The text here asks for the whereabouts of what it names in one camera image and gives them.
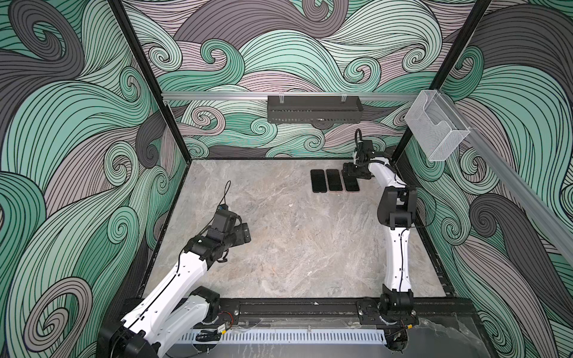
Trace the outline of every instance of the gray stone surface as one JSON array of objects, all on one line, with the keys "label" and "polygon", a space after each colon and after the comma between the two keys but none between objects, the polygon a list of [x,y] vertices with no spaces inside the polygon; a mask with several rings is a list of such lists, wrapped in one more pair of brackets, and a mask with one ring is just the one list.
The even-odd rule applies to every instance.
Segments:
[{"label": "gray stone surface", "polygon": [[[230,250],[196,286],[221,297],[377,297],[386,273],[386,240],[376,218],[382,189],[313,193],[311,169],[342,169],[344,160],[195,160],[146,287],[176,263],[181,248],[213,216],[227,180],[229,209],[249,224],[252,241]],[[410,234],[415,296],[444,296],[426,249]]]}]

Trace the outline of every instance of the black metal frame post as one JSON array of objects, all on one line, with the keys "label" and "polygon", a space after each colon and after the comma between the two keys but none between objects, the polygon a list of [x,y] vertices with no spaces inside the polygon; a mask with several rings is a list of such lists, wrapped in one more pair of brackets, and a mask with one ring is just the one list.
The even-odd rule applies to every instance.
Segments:
[{"label": "black metal frame post", "polygon": [[143,52],[143,48],[139,43],[138,37],[135,34],[135,30],[131,25],[131,22],[129,21],[127,12],[125,12],[125,8],[123,7],[121,0],[108,0],[108,3],[111,7],[111,10],[113,11],[113,14],[115,15],[119,27],[121,28],[121,32],[123,32],[123,36],[125,36],[125,40],[127,41],[131,52],[134,54],[135,61],[137,61],[139,68],[142,71],[143,78],[147,82],[147,85],[151,90],[151,94],[155,98],[155,101],[159,106],[159,110],[161,111],[161,114],[163,115],[163,118],[165,119],[165,122],[167,123],[167,126],[169,127],[169,130],[171,131],[171,134],[173,135],[173,138],[175,139],[175,142],[177,143],[177,146],[179,147],[179,150],[185,159],[185,162],[187,162],[187,164],[191,164],[191,155],[187,150],[183,136],[179,132],[179,129],[177,129],[177,122],[175,121],[173,114],[169,108],[167,108],[165,103],[163,103],[161,87],[159,86],[159,83],[157,82],[157,79],[151,70],[151,66],[147,61],[145,53]]},{"label": "black metal frame post", "polygon": [[[430,84],[430,88],[428,89],[440,89],[442,88],[446,78],[450,74],[450,71],[454,68],[456,62],[458,61],[459,57],[463,54],[467,44],[472,38],[474,31],[476,30],[477,25],[480,23],[481,18],[484,16],[486,10],[488,9],[489,4],[492,0],[477,0],[475,5],[470,11],[468,18],[464,22],[464,25],[460,29],[460,33],[456,37],[452,48],[450,48],[446,58],[442,62],[442,65],[439,67],[438,72],[436,73],[434,80]],[[396,164],[398,159],[404,153],[406,146],[410,142],[412,138],[412,131],[410,128],[406,128],[406,131],[402,135],[400,142],[396,146],[394,153],[392,154],[392,158],[390,158],[390,164],[393,166]]]}]

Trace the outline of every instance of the swirl pattern wall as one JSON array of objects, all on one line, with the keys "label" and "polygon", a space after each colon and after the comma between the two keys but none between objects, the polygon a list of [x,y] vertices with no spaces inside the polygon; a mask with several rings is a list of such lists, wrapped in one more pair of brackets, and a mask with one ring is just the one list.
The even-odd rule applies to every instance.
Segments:
[{"label": "swirl pattern wall", "polygon": [[8,1],[0,22],[0,347],[90,357],[186,163],[106,0]]},{"label": "swirl pattern wall", "polygon": [[[573,3],[499,5],[442,89],[573,232]],[[399,166],[419,187],[427,232],[500,357],[571,357],[573,269],[552,238],[469,143],[443,163],[415,140],[406,153]]]},{"label": "swirl pattern wall", "polygon": [[[124,0],[164,91],[237,92],[427,89],[473,3]],[[263,102],[171,102],[191,155],[210,158],[350,157],[356,128],[391,152],[409,105],[365,103],[363,123],[313,127],[268,124]]]}]

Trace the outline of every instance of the black smartphone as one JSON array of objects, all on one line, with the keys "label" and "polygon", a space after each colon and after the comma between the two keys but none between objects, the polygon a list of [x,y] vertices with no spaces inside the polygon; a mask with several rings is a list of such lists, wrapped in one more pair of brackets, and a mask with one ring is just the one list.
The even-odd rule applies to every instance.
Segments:
[{"label": "black smartphone", "polygon": [[326,169],[326,180],[330,191],[342,191],[342,180],[338,169]]},{"label": "black smartphone", "polygon": [[360,191],[358,186],[358,180],[353,176],[342,175],[342,180],[344,181],[344,187],[348,192]]},{"label": "black smartphone", "polygon": [[311,183],[312,183],[312,192],[327,192],[326,178],[324,177],[324,170],[312,169],[311,170]]}]

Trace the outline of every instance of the robotic arm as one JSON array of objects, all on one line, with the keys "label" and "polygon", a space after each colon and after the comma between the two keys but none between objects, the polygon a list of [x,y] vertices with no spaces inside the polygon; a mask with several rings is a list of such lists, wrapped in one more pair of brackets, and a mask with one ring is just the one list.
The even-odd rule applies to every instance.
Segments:
[{"label": "robotic arm", "polygon": [[188,241],[177,264],[121,323],[102,326],[97,357],[162,357],[189,328],[202,321],[215,321],[219,294],[204,287],[193,291],[173,310],[215,261],[226,261],[230,247],[251,241],[248,225],[228,209],[226,204],[219,205],[206,235],[200,233]]},{"label": "robotic arm", "polygon": [[354,161],[345,163],[342,174],[360,179],[376,178],[384,193],[378,205],[378,221],[388,238],[387,269],[380,297],[382,316],[409,316],[413,294],[408,272],[408,238],[415,220],[417,192],[402,182],[389,160],[375,152],[371,140],[363,140],[359,129],[355,134]]}]

